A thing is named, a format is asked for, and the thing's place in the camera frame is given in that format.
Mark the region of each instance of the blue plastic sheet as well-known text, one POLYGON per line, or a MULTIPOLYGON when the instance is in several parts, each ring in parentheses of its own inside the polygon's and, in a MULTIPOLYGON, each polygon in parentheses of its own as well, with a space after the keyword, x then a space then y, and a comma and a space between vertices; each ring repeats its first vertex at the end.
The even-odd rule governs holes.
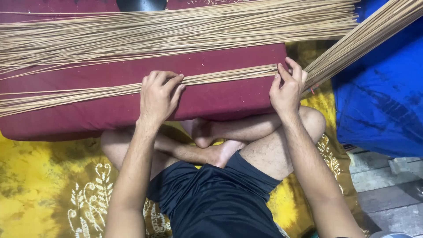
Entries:
MULTIPOLYGON (((385 1, 362 1, 359 21, 385 1)), ((392 157, 423 157, 423 18, 332 78, 338 140, 392 157)))

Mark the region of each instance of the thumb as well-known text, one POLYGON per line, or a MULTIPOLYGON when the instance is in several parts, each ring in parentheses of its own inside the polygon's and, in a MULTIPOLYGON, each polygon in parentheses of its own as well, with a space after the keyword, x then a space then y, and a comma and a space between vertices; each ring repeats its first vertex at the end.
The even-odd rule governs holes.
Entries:
POLYGON ((173 94, 172 99, 170 100, 170 104, 172 105, 173 108, 176 108, 179 98, 181 97, 181 93, 184 89, 185 89, 184 84, 181 84, 176 88, 175 93, 173 94))
POLYGON ((272 82, 272 86, 270 87, 270 91, 278 91, 280 89, 280 75, 279 73, 275 74, 275 79, 272 82))

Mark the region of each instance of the red cloth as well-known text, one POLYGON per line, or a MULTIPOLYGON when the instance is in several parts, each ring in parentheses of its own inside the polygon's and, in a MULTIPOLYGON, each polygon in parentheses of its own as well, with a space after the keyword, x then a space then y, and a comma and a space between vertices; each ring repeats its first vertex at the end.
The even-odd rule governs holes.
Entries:
MULTIPOLYGON (((33 2, 10 2, 2 5, 0 11, 118 11, 115 2, 107 1, 39 0, 39 5, 33 2)), ((205 6, 206 3, 203 0, 195 4, 169 0, 168 8, 205 6)), ((5 14, 0 14, 1 22, 27 19, 25 15, 8 15, 6 18, 5 14)), ((0 80, 0 93, 117 86, 140 82, 151 70, 170 70, 189 76, 284 63, 285 57, 285 45, 272 44, 115 62, 0 80)), ((271 112, 269 89, 272 80, 273 77, 264 77, 188 86, 170 120, 199 116, 212 120, 230 120, 271 112)), ((133 125, 139 113, 139 94, 132 94, 0 117, 0 130, 5 137, 13 140, 65 141, 95 137, 105 129, 133 125)))

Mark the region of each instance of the yellow cloth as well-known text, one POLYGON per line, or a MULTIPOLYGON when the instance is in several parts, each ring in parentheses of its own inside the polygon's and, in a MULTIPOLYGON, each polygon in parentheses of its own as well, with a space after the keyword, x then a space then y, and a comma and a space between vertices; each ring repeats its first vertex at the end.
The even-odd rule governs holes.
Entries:
MULTIPOLYGON (((320 44, 292 43, 288 54, 301 52, 292 58, 305 66, 324 51, 326 46, 320 44)), ((350 209, 359 217, 361 210, 348 169, 350 159, 336 140, 330 81, 315 93, 309 94, 302 105, 325 115, 327 129, 318 148, 350 209)), ((170 125, 181 129, 178 123, 170 125)), ((187 141, 183 133, 180 137, 187 141)), ((101 152, 99 139, 20 142, 0 135, 0 236, 103 237, 108 199, 117 174, 101 152)), ((313 227, 310 209, 293 174, 271 193, 268 207, 291 238, 299 238, 313 227)), ((149 237, 171 236, 169 220, 159 213, 157 204, 146 201, 144 216, 149 237)))

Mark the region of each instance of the foot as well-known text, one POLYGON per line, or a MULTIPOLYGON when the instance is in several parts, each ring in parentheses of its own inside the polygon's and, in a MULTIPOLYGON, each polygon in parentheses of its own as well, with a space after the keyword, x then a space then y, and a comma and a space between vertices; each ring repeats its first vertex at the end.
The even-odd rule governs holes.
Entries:
POLYGON ((224 168, 229 158, 239 149, 246 146, 241 141, 227 140, 220 145, 210 146, 206 148, 206 153, 209 155, 206 163, 216 167, 224 168))
POLYGON ((207 148, 214 138, 210 121, 196 118, 180 122, 185 131, 191 136, 195 144, 200 148, 207 148))

